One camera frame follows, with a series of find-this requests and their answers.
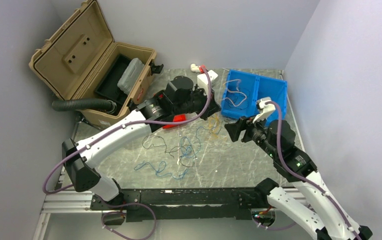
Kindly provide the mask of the white pipe elbow fitting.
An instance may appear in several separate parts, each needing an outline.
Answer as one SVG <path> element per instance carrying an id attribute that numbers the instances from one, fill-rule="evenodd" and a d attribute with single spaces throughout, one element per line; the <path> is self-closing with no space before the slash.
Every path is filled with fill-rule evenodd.
<path id="1" fill-rule="evenodd" d="M 191 71 L 194 72 L 194 73 L 201 73 L 201 72 L 202 72 L 202 70 L 201 70 L 201 66 L 200 66 L 200 65 L 196 65 L 196 64 L 194 64 L 194 63 L 192 63 L 192 64 L 190 65 L 190 69 L 191 69 Z"/>

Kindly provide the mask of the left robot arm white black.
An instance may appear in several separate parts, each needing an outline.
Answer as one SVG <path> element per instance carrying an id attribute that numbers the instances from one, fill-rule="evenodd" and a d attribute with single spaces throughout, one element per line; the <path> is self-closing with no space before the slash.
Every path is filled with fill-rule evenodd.
<path id="1" fill-rule="evenodd" d="M 99 173 L 99 164 L 123 145 L 149 135 L 164 125 L 175 125 L 174 117 L 196 113 L 206 120 L 220 110 L 215 102 L 211 77 L 201 74 L 194 83 L 183 75 L 169 81 L 164 90 L 138 104 L 126 117 L 86 139 L 62 143 L 63 166 L 76 192 L 91 191 L 103 199 L 110 210 L 122 205 L 123 197 L 116 180 Z"/>

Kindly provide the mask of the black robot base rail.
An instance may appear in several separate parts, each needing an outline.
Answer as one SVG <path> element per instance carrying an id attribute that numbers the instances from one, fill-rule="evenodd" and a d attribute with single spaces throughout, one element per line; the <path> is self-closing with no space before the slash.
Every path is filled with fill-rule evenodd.
<path id="1" fill-rule="evenodd" d="M 123 189 L 120 199 L 105 203 L 94 195 L 92 211 L 123 210 L 127 222 L 146 220 L 250 220 L 251 211 L 266 209 L 267 196 L 278 184 L 266 178 L 254 187 Z"/>

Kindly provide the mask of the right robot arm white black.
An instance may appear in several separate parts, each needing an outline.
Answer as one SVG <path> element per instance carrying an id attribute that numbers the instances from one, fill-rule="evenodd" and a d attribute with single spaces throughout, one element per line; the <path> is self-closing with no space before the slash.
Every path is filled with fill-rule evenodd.
<path id="1" fill-rule="evenodd" d="M 254 201 L 265 208 L 271 205 L 292 219 L 314 240 L 369 240 L 372 230 L 354 221 L 339 205 L 309 155 L 295 145 L 296 133 L 285 120 L 253 122 L 241 117 L 225 125 L 231 141 L 254 142 L 273 159 L 274 168 L 306 199 L 308 206 L 288 196 L 270 178 L 255 187 Z"/>

